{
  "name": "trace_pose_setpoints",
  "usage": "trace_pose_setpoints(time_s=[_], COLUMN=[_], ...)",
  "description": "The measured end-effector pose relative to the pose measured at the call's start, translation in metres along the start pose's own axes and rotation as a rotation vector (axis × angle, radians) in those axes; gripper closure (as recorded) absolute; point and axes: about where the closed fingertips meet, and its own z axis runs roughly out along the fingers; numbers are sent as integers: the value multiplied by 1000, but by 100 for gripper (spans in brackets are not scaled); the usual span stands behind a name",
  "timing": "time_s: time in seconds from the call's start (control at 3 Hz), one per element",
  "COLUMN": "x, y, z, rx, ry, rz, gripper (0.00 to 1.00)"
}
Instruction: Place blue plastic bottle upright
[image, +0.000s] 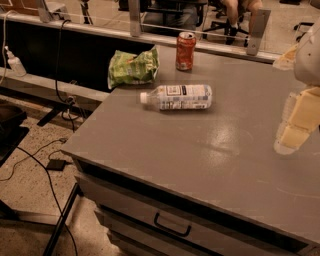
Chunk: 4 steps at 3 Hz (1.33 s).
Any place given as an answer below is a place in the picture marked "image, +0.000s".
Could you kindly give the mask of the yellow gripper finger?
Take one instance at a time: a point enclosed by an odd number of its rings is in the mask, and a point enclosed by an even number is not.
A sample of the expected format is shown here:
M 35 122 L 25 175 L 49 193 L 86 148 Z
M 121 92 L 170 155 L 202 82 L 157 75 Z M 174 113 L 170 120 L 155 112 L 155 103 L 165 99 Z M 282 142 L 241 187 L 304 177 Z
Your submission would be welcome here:
M 292 70 L 294 68 L 297 47 L 297 44 L 291 46 L 284 54 L 273 62 L 273 67 L 284 71 Z
M 289 155 L 297 151 L 320 125 L 320 88 L 308 86 L 299 94 L 290 93 L 276 133 L 274 150 Z

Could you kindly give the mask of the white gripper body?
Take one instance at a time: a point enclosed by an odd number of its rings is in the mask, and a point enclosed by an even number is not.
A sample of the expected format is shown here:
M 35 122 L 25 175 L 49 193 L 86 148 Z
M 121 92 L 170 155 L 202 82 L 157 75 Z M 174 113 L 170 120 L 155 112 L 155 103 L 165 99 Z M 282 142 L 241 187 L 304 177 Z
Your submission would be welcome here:
M 307 85 L 320 85 L 320 19 L 302 36 L 298 44 L 294 75 Z

